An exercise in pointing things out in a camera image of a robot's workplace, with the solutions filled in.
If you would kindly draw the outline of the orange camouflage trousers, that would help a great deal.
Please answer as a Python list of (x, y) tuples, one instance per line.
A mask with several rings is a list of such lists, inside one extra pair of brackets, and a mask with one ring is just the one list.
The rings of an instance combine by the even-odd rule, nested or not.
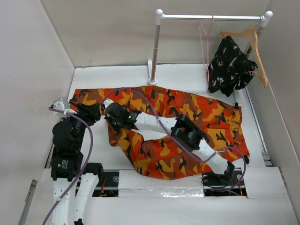
[(158, 86), (76, 89), (72, 109), (100, 106), (111, 146), (143, 176), (175, 180), (205, 174), (229, 183), (249, 155), (239, 106)]

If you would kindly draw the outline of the black white patterned garment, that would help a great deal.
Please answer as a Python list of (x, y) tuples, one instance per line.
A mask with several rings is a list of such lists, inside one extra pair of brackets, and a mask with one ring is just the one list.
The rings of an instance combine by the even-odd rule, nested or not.
[(257, 70), (257, 64), (246, 57), (231, 36), (226, 36), (208, 65), (208, 91), (221, 91), (229, 97), (234, 90), (245, 88)]

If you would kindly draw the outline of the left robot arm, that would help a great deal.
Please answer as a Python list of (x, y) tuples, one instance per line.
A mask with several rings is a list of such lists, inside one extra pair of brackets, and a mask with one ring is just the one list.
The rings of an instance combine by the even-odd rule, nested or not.
[(54, 205), (47, 214), (53, 225), (84, 225), (86, 214), (96, 186), (104, 181), (101, 163), (90, 163), (83, 157), (81, 147), (85, 132), (101, 118), (100, 104), (77, 104), (76, 110), (54, 103), (49, 109), (61, 115), (62, 120), (52, 129), (54, 145), (51, 160)]

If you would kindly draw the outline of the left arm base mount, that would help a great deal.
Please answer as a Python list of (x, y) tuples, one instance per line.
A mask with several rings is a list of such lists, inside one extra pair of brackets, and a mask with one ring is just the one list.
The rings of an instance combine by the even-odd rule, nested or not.
[(103, 179), (97, 184), (93, 197), (118, 197), (119, 196), (119, 176), (118, 170), (104, 171)]

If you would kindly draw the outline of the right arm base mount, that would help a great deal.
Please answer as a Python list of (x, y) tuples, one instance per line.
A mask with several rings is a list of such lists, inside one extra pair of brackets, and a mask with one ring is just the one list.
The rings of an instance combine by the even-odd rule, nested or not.
[(235, 186), (233, 189), (228, 191), (214, 191), (213, 189), (227, 189), (235, 185), (242, 176), (242, 171), (234, 171), (232, 179), (230, 181), (220, 181), (218, 178), (209, 176), (208, 173), (202, 175), (201, 183), (203, 185), (203, 192), (205, 197), (218, 197), (218, 196), (247, 196), (246, 186), (244, 180)]

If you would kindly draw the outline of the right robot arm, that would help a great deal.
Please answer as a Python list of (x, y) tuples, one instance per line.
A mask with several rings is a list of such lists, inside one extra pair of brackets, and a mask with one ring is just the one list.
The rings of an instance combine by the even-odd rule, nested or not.
[(188, 154), (195, 153), (201, 161), (208, 164), (212, 172), (207, 174), (207, 180), (218, 180), (223, 185), (233, 180), (235, 166), (208, 145), (204, 132), (187, 116), (181, 114), (177, 118), (167, 118), (137, 110), (128, 112), (120, 104), (110, 99), (104, 101), (104, 107), (105, 119), (113, 128), (147, 130), (170, 135)]

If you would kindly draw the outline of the white clothes rack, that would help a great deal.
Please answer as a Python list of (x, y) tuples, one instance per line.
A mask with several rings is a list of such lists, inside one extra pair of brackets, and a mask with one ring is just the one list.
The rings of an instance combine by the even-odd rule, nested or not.
[[(264, 28), (269, 23), (270, 19), (273, 16), (272, 11), (266, 11), (264, 15), (260, 16), (236, 16), (236, 15), (215, 15), (214, 21), (237, 21), (237, 22), (259, 22), (257, 32), (258, 38), (262, 34)], [(160, 36), (160, 27), (163, 20), (195, 20), (195, 21), (212, 21), (211, 15), (170, 15), (165, 14), (163, 10), (156, 10), (156, 29), (155, 29), (155, 38), (154, 38), (154, 48), (153, 56), (151, 60), (148, 60), (148, 73), (149, 79), (147, 81), (148, 85), (156, 85), (156, 67), (158, 59), (158, 45), (159, 45), (159, 36)], [(252, 52), (251, 46), (246, 50), (245, 55), (249, 57)]]

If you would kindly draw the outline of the wooden hanger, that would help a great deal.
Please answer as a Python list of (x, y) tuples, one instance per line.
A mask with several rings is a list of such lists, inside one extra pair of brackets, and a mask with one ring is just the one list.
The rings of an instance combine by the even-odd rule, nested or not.
[(269, 82), (268, 78), (266, 76), (266, 72), (258, 51), (258, 35), (257, 32), (254, 29), (246, 29), (242, 32), (230, 32), (230, 31), (221, 31), (219, 32), (220, 35), (223, 37), (226, 36), (232, 36), (232, 37), (239, 37), (239, 38), (248, 38), (250, 42), (250, 46), (252, 49), (252, 52), (254, 53), (254, 57), (258, 66), (259, 72), (254, 72), (254, 74), (260, 79), (260, 81), (263, 83), (264, 87), (267, 88)]

